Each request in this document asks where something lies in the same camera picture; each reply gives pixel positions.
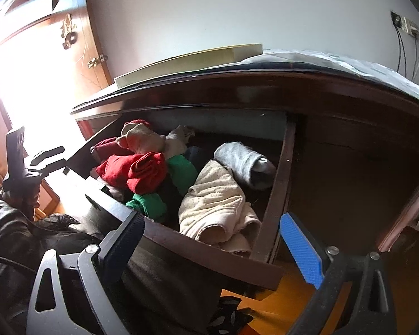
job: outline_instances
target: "gray sock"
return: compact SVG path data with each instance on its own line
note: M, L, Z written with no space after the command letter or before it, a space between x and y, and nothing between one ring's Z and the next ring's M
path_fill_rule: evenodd
M214 152L214 158L233 170L238 183L256 190L265 190L273 185L275 166L264 155L241 142L224 143Z

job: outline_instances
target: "book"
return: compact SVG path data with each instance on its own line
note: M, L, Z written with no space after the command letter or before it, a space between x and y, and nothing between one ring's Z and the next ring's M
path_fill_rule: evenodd
M120 75L114 80L118 88L123 88L130 84L164 75L236 63L261 54L262 44L245 44L202 50L149 64L132 72Z

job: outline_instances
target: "patterned fabric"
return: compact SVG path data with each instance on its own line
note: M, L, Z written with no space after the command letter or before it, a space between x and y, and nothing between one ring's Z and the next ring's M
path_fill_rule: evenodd
M240 298L223 296L219 300L216 313L208 326L209 335L236 335L253 317L237 310Z

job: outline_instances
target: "window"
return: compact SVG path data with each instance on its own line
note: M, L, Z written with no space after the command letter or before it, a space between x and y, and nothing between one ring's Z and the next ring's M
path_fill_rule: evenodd
M0 42L12 33L52 14L56 0L27 0L10 9L0 20Z

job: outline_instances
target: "rolled sock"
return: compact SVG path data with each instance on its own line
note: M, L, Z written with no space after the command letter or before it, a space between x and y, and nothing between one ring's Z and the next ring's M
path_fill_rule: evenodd
M102 163L112 155L128 156L134 153L128 149L124 149L116 143L116 137L111 137L97 143L90 149L92 157L97 163Z
M214 152L214 158L233 170L238 183L265 190L273 185L275 166L260 153L241 142L226 142Z
M96 168L96 173L109 185L129 188L139 195L155 191L166 177L168 168L163 153L111 156Z
M134 194L126 205L158 222L162 222L162 217L168 209L156 192L145 195Z
M197 179L197 170L183 155L175 155L166 160L168 173L171 175L172 182L184 196L191 185L194 185Z
M155 133L144 124L139 123L135 127L127 130L131 124L126 125L121 131L121 136L116 139L116 143L136 154L144 155L148 152L162 152L165 137Z
M187 150L186 144L191 136L194 136L194 130L187 126L178 126L175 130L172 130L166 136L164 142L163 152L166 160L175 155L184 154Z

